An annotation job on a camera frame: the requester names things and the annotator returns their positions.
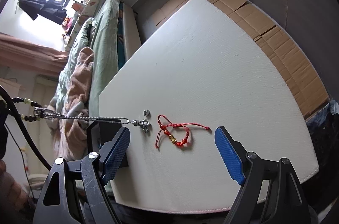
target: silver screw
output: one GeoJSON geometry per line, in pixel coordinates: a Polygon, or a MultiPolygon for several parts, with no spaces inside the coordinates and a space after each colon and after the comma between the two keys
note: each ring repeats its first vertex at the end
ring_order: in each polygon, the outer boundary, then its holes
{"type": "Polygon", "coordinates": [[[287,158],[281,158],[281,161],[285,164],[288,165],[290,163],[289,159],[287,158]]]}
{"type": "Polygon", "coordinates": [[[247,157],[251,158],[251,159],[255,159],[255,158],[258,157],[258,155],[254,152],[249,152],[249,153],[247,153],[247,157]]]}
{"type": "Polygon", "coordinates": [[[150,111],[148,109],[144,110],[144,116],[147,117],[150,114],[150,111]]]}
{"type": "Polygon", "coordinates": [[[90,154],[88,154],[89,159],[94,159],[96,157],[98,157],[98,153],[97,152],[91,152],[90,154]]]}
{"type": "Polygon", "coordinates": [[[61,165],[63,163],[63,158],[61,158],[61,157],[56,158],[54,163],[56,163],[57,165],[61,165]]]}

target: silver necklace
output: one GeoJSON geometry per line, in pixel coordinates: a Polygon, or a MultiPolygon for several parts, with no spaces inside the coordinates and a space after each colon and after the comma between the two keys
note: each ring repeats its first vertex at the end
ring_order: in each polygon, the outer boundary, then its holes
{"type": "Polygon", "coordinates": [[[53,119],[73,119],[73,120],[84,120],[84,121],[102,121],[102,122],[110,122],[110,123],[119,123],[121,125],[128,125],[132,124],[134,126],[140,126],[140,128],[144,132],[149,132],[150,122],[147,119],[144,120],[130,120],[128,118],[119,117],[119,118],[107,118],[107,117],[73,117],[67,116],[64,114],[60,114],[55,112],[51,109],[42,108],[42,107],[34,107],[35,114],[39,115],[40,117],[53,120],[53,119]]]}

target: red bracelet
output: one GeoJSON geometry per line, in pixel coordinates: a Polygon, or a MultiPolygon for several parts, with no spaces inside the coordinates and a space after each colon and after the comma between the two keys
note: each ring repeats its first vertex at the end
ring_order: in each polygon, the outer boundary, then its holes
{"type": "Polygon", "coordinates": [[[209,130],[210,128],[207,127],[207,126],[203,126],[199,123],[195,123],[195,122],[187,122],[187,123],[171,123],[169,119],[167,119],[167,117],[165,115],[159,115],[158,116],[158,124],[160,126],[160,131],[158,133],[158,136],[157,136],[157,140],[155,141],[155,148],[159,148],[158,146],[158,142],[159,142],[159,138],[160,138],[160,134],[162,131],[164,131],[164,134],[167,135],[167,137],[170,139],[170,141],[172,143],[174,143],[177,147],[182,147],[184,144],[187,143],[187,139],[189,138],[189,128],[187,127],[187,125],[194,125],[194,126],[200,126],[200,127],[203,127],[204,129],[206,130],[209,130]],[[169,122],[169,125],[163,125],[160,121],[160,117],[163,117],[165,118],[168,122],[169,122]],[[168,130],[166,129],[167,127],[173,127],[173,128],[176,128],[176,127],[183,127],[186,131],[186,136],[185,138],[183,138],[181,140],[181,142],[178,142],[177,139],[172,135],[170,134],[170,132],[168,132],[168,130]]]}

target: white stool top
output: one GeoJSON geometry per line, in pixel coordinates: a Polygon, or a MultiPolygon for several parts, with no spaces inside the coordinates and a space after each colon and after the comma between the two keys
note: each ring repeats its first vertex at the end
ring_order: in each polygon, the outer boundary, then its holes
{"type": "MultiPolygon", "coordinates": [[[[318,170],[288,86],[257,44],[206,0],[190,0],[166,21],[108,84],[99,105],[103,117],[141,120],[145,109],[151,113],[149,134],[127,125],[129,167],[111,183],[116,201],[126,206],[186,214],[228,210],[239,185],[215,146],[219,126],[263,159],[289,158],[301,182],[318,170]],[[185,148],[162,133],[156,149],[159,114],[212,132],[190,126],[185,148]]],[[[185,131],[173,135],[181,140],[185,131]]]]}

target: hand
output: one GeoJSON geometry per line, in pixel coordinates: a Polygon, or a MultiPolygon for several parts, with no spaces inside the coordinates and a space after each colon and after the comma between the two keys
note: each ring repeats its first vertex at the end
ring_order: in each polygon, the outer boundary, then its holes
{"type": "Polygon", "coordinates": [[[3,160],[0,160],[0,189],[17,211],[20,211],[28,201],[26,192],[13,179],[12,175],[6,172],[6,164],[3,160]]]}

